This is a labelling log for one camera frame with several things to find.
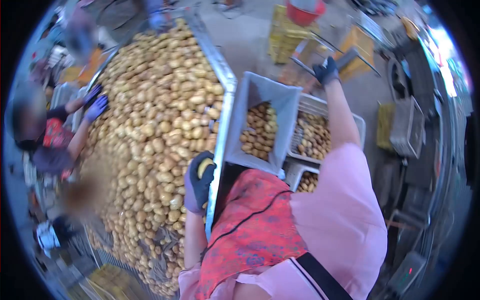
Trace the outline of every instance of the black strap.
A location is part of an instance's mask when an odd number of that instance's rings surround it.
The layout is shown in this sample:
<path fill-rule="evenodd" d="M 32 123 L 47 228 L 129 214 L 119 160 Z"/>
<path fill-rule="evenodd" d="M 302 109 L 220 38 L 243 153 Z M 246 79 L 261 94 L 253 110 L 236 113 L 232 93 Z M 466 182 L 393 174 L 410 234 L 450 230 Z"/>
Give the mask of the black strap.
<path fill-rule="evenodd" d="M 322 288 L 329 300 L 352 300 L 347 291 L 309 252 L 297 258 L 297 262 L 315 280 L 317 285 Z"/>

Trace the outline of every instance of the metal grate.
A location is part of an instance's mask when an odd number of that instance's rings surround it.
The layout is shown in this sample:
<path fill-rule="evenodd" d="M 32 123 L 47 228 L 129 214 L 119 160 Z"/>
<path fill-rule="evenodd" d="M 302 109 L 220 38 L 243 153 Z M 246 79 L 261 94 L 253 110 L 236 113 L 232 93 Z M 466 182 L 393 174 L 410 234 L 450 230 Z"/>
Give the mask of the metal grate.
<path fill-rule="evenodd" d="M 102 250 L 102 249 L 94 250 L 93 249 L 93 252 L 97 252 L 98 255 L 96 255 L 96 257 L 100 258 L 100 261 L 98 262 L 99 264 L 101 264 L 101 265 L 111 264 L 111 265 L 117 266 L 119 268 L 122 268 L 124 270 L 130 271 L 130 273 L 132 273 L 135 276 L 135 279 L 137 279 L 138 283 L 140 284 L 140 286 L 142 287 L 144 292 L 148 295 L 150 300 L 166 300 L 167 299 L 163 296 L 154 294 L 150 290 L 148 285 L 146 285 L 145 283 L 143 283 L 143 281 L 140 280 L 140 278 L 138 277 L 138 272 L 135 269 L 133 269 L 132 267 L 130 267 L 129 265 L 123 264 L 122 262 L 118 261 L 115 257 L 113 257 L 113 255 L 106 252 L 105 250 Z M 172 299 L 178 299 L 179 297 L 180 297 L 180 294 L 178 294 L 178 297 L 175 297 L 175 296 L 172 297 Z"/>

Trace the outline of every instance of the gloved hand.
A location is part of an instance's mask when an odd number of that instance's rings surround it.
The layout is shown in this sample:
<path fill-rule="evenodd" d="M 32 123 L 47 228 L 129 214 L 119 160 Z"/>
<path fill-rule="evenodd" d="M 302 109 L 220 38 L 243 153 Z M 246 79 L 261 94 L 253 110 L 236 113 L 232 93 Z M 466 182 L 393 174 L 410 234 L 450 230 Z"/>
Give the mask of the gloved hand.
<path fill-rule="evenodd" d="M 85 113 L 85 120 L 89 121 L 90 123 L 95 121 L 95 119 L 105 111 L 107 108 L 107 103 L 107 95 L 100 96 Z"/>
<path fill-rule="evenodd" d="M 340 80 L 340 77 L 338 77 L 336 62 L 331 56 L 327 58 L 327 65 L 325 67 L 322 65 L 313 65 L 313 71 L 315 72 L 315 77 L 322 86 L 325 86 L 334 79 Z"/>
<path fill-rule="evenodd" d="M 84 105 L 87 104 L 90 100 L 97 97 L 98 94 L 102 91 L 102 85 L 97 84 L 93 89 L 84 97 Z"/>
<path fill-rule="evenodd" d="M 208 165 L 202 179 L 198 178 L 198 166 L 206 158 L 213 159 L 213 153 L 203 151 L 197 155 L 188 166 L 187 173 L 185 173 L 184 176 L 186 191 L 183 205 L 196 215 L 204 214 L 202 205 L 208 201 L 208 191 L 210 190 L 210 183 L 213 180 L 213 171 L 216 168 L 216 164 Z"/>
<path fill-rule="evenodd" d="M 162 12 L 153 12 L 148 15 L 150 27 L 154 30 L 161 31 L 166 25 L 167 20 Z"/>

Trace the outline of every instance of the plastic crate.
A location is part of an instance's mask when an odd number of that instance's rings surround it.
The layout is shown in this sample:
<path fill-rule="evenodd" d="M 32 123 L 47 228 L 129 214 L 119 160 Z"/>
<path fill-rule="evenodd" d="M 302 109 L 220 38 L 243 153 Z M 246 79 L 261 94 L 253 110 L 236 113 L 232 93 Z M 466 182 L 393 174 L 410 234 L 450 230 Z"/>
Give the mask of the plastic crate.
<path fill-rule="evenodd" d="M 397 101 L 390 132 L 395 151 L 401 156 L 419 158 L 424 126 L 425 117 L 413 96 Z"/>
<path fill-rule="evenodd" d="M 294 192 L 296 192 L 299 187 L 300 179 L 303 173 L 310 172 L 318 174 L 320 172 L 318 166 L 309 166 L 294 160 L 289 160 L 288 162 L 285 162 L 284 170 L 285 179 L 283 181 L 288 184 L 290 190 Z"/>
<path fill-rule="evenodd" d="M 270 25 L 268 54 L 275 63 L 286 63 L 297 45 L 305 38 L 312 36 L 310 30 L 319 32 L 318 25 L 298 26 L 287 17 L 287 8 L 277 4 L 274 8 Z"/>
<path fill-rule="evenodd" d="M 378 107 L 377 146 L 384 150 L 394 151 L 390 142 L 390 132 L 395 113 L 395 103 L 381 104 Z"/>
<path fill-rule="evenodd" d="M 359 54 L 372 66 L 375 66 L 373 62 L 373 50 L 375 43 L 373 39 L 363 32 L 358 26 L 352 26 L 347 37 L 339 47 L 342 52 L 346 52 L 350 47 L 357 47 Z M 342 54 L 335 52 L 335 58 L 340 57 Z M 364 63 L 358 57 L 351 61 L 347 67 L 339 72 L 340 79 L 346 82 L 351 77 L 358 73 L 364 73 L 371 71 L 370 67 Z"/>
<path fill-rule="evenodd" d="M 316 116 L 324 116 L 325 118 L 328 118 L 327 102 L 308 94 L 304 94 L 304 93 L 301 94 L 298 110 L 304 111 Z M 352 114 L 352 115 L 353 115 L 353 120 L 355 121 L 355 124 L 357 125 L 357 128 L 359 130 L 360 145 L 363 150 L 363 146 L 365 144 L 365 133 L 366 133 L 365 120 L 356 114 Z M 287 154 L 294 158 L 309 161 L 315 164 L 321 164 L 322 161 L 319 159 L 300 155 L 298 151 L 298 145 L 301 143 L 301 140 L 303 137 L 303 130 L 299 125 L 296 124 L 295 126 L 296 128 L 292 135 L 292 138 L 290 141 L 290 148 L 288 149 Z"/>
<path fill-rule="evenodd" d="M 233 103 L 232 117 L 228 129 L 227 144 L 225 146 L 225 160 L 248 168 L 259 169 L 276 176 L 281 170 L 290 139 L 295 127 L 296 116 L 301 88 L 279 84 L 268 78 L 252 72 L 245 72 L 238 96 Z M 270 102 L 277 113 L 278 131 L 272 151 L 268 154 L 268 161 L 246 154 L 241 150 L 240 135 L 247 129 L 247 111 L 249 108 Z"/>

